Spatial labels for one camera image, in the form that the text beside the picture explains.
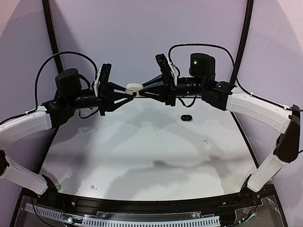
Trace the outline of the black earbud charging case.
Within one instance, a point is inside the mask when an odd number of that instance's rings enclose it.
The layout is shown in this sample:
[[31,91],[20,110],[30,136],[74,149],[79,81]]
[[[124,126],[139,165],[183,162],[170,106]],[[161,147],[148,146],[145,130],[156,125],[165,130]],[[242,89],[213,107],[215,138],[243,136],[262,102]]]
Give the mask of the black earbud charging case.
[[181,120],[185,121],[185,122],[191,121],[192,119],[193,119],[193,117],[189,114],[184,114],[181,116]]

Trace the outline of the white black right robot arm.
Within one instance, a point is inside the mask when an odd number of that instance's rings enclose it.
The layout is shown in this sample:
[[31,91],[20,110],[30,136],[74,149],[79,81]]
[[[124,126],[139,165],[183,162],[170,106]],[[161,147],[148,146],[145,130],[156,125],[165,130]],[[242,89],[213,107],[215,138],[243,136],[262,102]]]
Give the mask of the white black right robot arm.
[[258,192],[286,164],[299,156],[301,120],[299,107],[275,105],[228,82],[215,81],[215,58],[203,53],[190,55],[189,77],[180,78],[169,58],[156,55],[161,75],[143,84],[139,95],[175,106],[176,99],[200,97],[211,106],[232,113],[243,114],[273,129],[280,135],[255,172],[249,175],[244,188]]

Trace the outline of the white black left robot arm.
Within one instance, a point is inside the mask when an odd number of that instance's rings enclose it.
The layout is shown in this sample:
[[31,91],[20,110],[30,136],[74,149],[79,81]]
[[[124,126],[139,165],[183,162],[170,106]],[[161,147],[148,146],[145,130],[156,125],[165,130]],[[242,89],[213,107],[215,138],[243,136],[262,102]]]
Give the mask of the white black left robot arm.
[[110,64],[104,64],[97,72],[94,88],[82,89],[84,77],[75,68],[67,69],[55,77],[59,96],[45,102],[20,117],[0,126],[0,177],[27,188],[38,195],[56,191],[52,180],[36,174],[13,161],[4,151],[13,142],[39,131],[56,128],[68,122],[75,110],[97,108],[100,115],[113,112],[133,100],[126,89],[109,82]]

